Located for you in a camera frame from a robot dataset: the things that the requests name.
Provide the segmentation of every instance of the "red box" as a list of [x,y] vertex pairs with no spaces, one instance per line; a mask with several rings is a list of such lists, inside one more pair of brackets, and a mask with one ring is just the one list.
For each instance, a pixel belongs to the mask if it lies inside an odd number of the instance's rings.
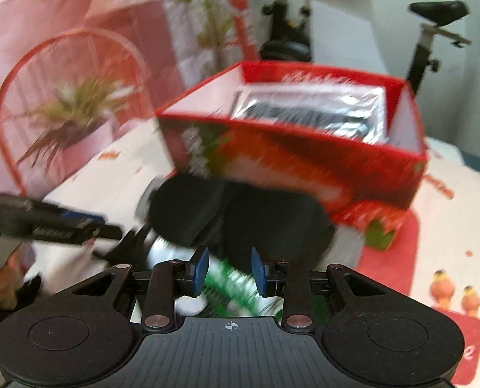
[[[386,144],[315,133],[304,126],[231,119],[237,88],[249,82],[351,82],[385,88]],[[316,197],[332,220],[358,228],[385,250],[421,182],[423,127],[406,81],[289,62],[243,62],[157,111],[178,171],[216,174]]]

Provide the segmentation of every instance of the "clear plastic packaging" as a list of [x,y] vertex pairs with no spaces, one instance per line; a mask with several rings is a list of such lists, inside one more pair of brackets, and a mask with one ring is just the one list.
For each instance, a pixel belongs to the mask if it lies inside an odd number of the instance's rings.
[[368,144],[386,140],[385,89],[376,86],[246,84],[238,88],[231,117],[305,125]]

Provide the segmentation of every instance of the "table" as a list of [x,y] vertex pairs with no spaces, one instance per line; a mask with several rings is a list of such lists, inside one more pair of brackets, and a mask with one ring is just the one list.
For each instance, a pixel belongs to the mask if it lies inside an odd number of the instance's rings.
[[[460,306],[465,286],[474,286],[480,295],[480,174],[450,160],[449,150],[442,145],[434,151],[399,246],[393,245],[386,257],[362,254],[360,261],[365,271],[390,284],[394,284],[397,267],[409,269],[411,279],[399,290],[430,306],[434,305],[429,291],[432,276],[439,269],[446,270],[455,296],[444,313],[456,320],[471,340],[455,383],[480,388],[480,310],[478,317],[469,317]],[[443,152],[448,153],[447,159],[442,159]],[[141,220],[135,217],[138,200],[155,176],[171,171],[157,122],[150,120],[113,143],[104,156],[94,158],[47,200],[103,213],[126,230],[139,228]],[[99,249],[109,246],[99,242]],[[106,266],[88,249],[46,243],[37,243],[36,248],[37,262],[31,273],[41,272],[48,292],[71,286]]]

